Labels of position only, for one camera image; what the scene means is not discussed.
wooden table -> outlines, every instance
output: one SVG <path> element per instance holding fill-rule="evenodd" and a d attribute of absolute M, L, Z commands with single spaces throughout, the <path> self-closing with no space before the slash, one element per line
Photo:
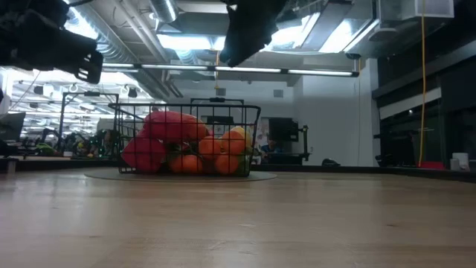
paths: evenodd
<path fill-rule="evenodd" d="M 280 173 L 119 182 L 0 178 L 0 267 L 476 267 L 476 185 Z"/>

